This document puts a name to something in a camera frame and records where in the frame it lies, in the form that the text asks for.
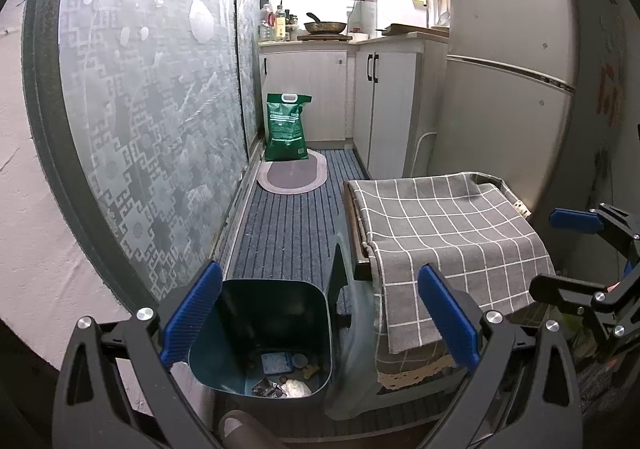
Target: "refrigerator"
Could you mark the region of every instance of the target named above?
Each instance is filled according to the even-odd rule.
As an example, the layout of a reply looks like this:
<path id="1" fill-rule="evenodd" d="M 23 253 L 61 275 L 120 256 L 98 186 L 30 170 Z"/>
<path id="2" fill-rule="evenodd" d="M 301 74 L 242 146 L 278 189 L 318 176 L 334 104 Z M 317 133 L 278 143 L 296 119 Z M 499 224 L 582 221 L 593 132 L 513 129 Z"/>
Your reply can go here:
<path id="1" fill-rule="evenodd" d="M 594 155 L 616 135 L 610 115 L 597 112 L 604 64 L 623 64 L 612 41 L 620 41 L 614 0 L 451 0 L 428 173 L 503 178 L 532 212 L 556 267 L 577 238 L 558 236 L 548 216 L 584 209 Z"/>

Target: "dark green trash bin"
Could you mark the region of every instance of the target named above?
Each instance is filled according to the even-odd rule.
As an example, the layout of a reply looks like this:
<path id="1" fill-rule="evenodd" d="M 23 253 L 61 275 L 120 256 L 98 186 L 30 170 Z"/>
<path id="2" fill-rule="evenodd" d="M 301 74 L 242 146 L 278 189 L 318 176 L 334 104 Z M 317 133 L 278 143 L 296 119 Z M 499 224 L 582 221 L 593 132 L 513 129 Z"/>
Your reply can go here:
<path id="1" fill-rule="evenodd" d="M 302 353 L 320 367 L 308 381 L 299 369 L 283 373 L 305 382 L 308 397 L 256 397 L 252 387 L 265 374 L 262 354 Z M 230 279 L 191 347 L 194 376 L 216 391 L 232 395 L 241 407 L 300 406 L 322 400 L 331 377 L 332 338 L 327 301 L 322 291 L 303 281 Z M 279 383 L 280 374 L 267 375 Z"/>

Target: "wooden cutting board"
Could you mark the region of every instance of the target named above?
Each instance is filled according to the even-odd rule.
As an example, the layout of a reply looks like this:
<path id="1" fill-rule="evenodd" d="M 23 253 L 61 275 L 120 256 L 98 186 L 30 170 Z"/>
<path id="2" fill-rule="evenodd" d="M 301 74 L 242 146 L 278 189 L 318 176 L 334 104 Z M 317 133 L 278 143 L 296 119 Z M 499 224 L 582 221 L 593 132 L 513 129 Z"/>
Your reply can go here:
<path id="1" fill-rule="evenodd" d="M 410 26 L 407 24 L 392 23 L 384 30 L 381 30 L 382 35 L 387 37 L 391 35 L 402 35 L 411 32 L 421 32 L 425 34 L 438 35 L 440 37 L 449 37 L 449 31 L 439 30 L 435 28 L 425 28 L 424 26 Z"/>

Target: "plastic bottle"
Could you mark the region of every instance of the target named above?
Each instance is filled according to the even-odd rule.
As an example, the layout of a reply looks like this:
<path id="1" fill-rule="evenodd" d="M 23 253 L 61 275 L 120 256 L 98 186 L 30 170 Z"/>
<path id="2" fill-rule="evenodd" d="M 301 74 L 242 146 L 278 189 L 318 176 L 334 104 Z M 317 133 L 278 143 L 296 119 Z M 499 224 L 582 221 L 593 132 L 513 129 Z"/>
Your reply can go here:
<path id="1" fill-rule="evenodd" d="M 276 10 L 276 41 L 284 41 L 285 32 L 287 31 L 287 15 L 282 9 L 282 1 Z"/>
<path id="2" fill-rule="evenodd" d="M 259 38 L 260 41 L 273 41 L 274 40 L 274 16 L 273 11 L 268 3 L 265 3 L 260 10 L 260 28 Z"/>

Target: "kitchen towel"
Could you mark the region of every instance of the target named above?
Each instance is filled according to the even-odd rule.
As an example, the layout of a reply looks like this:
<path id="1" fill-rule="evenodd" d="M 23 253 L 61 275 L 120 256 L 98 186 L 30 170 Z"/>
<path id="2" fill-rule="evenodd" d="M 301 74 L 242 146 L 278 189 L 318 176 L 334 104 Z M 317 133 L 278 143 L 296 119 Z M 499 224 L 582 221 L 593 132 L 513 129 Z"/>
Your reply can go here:
<path id="1" fill-rule="evenodd" d="M 448 356 L 438 363 L 446 349 L 417 294 L 417 273 L 427 263 L 482 310 L 542 319 L 540 307 L 529 307 L 527 289 L 535 275 L 554 273 L 554 267 L 516 210 L 522 203 L 500 178 L 465 172 L 349 184 L 371 261 L 379 374 L 429 365 L 437 372 L 452 364 Z"/>

